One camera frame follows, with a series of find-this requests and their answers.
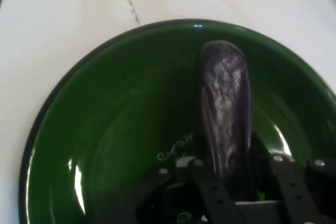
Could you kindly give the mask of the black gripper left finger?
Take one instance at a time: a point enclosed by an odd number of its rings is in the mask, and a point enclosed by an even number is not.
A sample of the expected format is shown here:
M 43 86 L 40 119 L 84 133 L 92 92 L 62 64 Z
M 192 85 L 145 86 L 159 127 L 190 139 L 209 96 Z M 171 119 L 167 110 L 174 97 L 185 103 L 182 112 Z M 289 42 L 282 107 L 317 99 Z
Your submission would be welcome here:
M 177 159 L 168 175 L 137 206 L 139 223 L 244 223 L 224 183 L 194 156 Z

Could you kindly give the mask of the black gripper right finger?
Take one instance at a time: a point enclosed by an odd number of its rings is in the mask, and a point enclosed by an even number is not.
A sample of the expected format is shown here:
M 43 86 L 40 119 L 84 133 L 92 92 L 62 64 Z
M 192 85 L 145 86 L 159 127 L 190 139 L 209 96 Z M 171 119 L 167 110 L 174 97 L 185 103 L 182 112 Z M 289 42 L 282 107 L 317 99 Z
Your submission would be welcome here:
M 267 200 L 280 201 L 288 223 L 335 223 L 335 160 L 300 165 L 288 155 L 271 153 L 256 133 L 251 159 L 258 190 Z

